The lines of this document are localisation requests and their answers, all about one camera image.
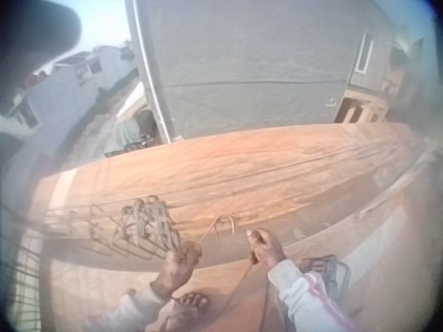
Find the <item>gray wall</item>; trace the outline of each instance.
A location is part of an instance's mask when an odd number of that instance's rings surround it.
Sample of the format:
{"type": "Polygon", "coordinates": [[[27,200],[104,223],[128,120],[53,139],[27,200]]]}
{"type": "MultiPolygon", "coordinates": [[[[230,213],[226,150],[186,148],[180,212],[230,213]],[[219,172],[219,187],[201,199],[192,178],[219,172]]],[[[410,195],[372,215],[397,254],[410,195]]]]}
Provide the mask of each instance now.
{"type": "Polygon", "coordinates": [[[373,1],[368,1],[363,33],[374,38],[372,53],[365,74],[353,71],[350,83],[373,91],[380,91],[389,64],[395,37],[395,25],[386,13],[373,1]]]}
{"type": "Polygon", "coordinates": [[[365,2],[147,1],[145,34],[176,135],[332,122],[365,2]]]}

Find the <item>wrist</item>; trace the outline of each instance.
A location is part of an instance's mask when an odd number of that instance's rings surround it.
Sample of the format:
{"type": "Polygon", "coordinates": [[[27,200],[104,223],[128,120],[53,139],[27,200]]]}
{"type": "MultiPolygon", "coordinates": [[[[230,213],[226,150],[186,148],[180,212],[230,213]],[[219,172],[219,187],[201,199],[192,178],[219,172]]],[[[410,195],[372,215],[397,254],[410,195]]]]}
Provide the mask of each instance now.
{"type": "Polygon", "coordinates": [[[277,257],[270,257],[267,261],[270,269],[274,268],[274,266],[278,265],[281,261],[286,260],[287,257],[285,255],[280,255],[277,257]]]}
{"type": "Polygon", "coordinates": [[[170,299],[175,291],[172,287],[168,286],[162,279],[155,279],[151,282],[151,289],[162,299],[170,299]]]}

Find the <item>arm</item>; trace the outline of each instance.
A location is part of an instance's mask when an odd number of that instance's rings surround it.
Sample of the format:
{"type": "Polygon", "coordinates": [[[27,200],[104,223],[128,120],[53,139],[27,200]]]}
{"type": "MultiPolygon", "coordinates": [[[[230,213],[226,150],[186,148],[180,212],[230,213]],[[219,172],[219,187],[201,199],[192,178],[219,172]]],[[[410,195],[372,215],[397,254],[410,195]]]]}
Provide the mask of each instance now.
{"type": "Polygon", "coordinates": [[[201,248],[185,243],[179,252],[169,252],[158,277],[145,290],[124,294],[118,307],[83,325],[85,332],[138,332],[157,320],[159,311],[170,301],[174,291],[188,282],[198,264],[201,248]]]}
{"type": "Polygon", "coordinates": [[[286,258],[274,234],[256,230],[247,235],[257,259],[269,267],[269,281],[278,289],[279,298],[287,305],[289,319],[295,324],[297,332],[358,331],[326,295],[321,276],[317,273],[303,275],[286,258]]]}

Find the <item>human hand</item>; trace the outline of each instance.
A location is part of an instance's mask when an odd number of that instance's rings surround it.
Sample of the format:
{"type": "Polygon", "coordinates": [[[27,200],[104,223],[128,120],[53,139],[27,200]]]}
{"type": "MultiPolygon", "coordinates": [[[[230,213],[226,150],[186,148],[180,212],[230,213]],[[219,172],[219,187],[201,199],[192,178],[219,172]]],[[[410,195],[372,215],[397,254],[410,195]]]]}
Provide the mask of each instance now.
{"type": "Polygon", "coordinates": [[[258,228],[247,230],[246,235],[258,261],[265,263],[270,270],[286,259],[282,245],[274,233],[258,228]]]}
{"type": "Polygon", "coordinates": [[[158,277],[151,283],[152,290],[164,299],[186,284],[199,263],[201,247],[195,242],[185,242],[178,251],[169,251],[158,277]]]}

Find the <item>white sleeve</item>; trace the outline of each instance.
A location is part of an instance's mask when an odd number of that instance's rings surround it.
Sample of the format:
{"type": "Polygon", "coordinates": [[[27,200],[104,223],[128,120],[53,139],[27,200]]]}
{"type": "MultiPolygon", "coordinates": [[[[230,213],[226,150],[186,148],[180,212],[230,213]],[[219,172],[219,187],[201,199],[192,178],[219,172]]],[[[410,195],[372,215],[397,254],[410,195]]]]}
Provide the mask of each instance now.
{"type": "Polygon", "coordinates": [[[327,296],[318,273],[303,275],[290,259],[286,259],[269,271],[268,278],[287,305],[289,319],[297,332],[360,331],[327,296]]]}
{"type": "Polygon", "coordinates": [[[168,303],[151,286],[134,295],[124,294],[114,311],[92,317],[83,324],[84,332],[139,332],[157,321],[159,311],[168,303]]]}

